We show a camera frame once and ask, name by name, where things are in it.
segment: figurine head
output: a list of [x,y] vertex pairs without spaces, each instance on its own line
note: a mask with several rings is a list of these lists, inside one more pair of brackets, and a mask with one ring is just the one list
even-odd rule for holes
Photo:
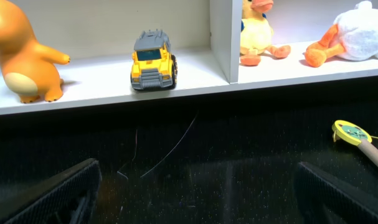
[[35,38],[28,18],[15,4],[0,0],[0,49],[20,46]]
[[243,0],[243,18],[268,12],[273,7],[273,0]]

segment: yellow toy truck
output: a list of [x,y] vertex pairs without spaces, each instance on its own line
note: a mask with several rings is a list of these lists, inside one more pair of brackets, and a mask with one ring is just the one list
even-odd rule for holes
[[176,58],[162,30],[143,31],[134,46],[131,84],[134,90],[173,89],[177,81]]

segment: white plush duck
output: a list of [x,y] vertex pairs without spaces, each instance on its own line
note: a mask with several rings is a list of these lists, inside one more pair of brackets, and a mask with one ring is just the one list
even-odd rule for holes
[[340,14],[323,38],[308,47],[305,59],[319,67],[336,55],[355,61],[378,58],[378,9],[373,9],[370,1]]

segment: wooden handle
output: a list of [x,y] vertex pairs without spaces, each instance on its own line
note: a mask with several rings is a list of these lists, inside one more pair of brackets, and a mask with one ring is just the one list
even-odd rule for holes
[[367,140],[362,140],[358,148],[378,167],[378,149]]

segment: figurine arm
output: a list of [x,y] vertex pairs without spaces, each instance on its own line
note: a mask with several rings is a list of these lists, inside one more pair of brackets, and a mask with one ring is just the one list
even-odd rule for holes
[[36,52],[40,55],[41,58],[51,63],[57,63],[60,65],[66,65],[70,63],[70,56],[51,47],[39,44],[36,47]]

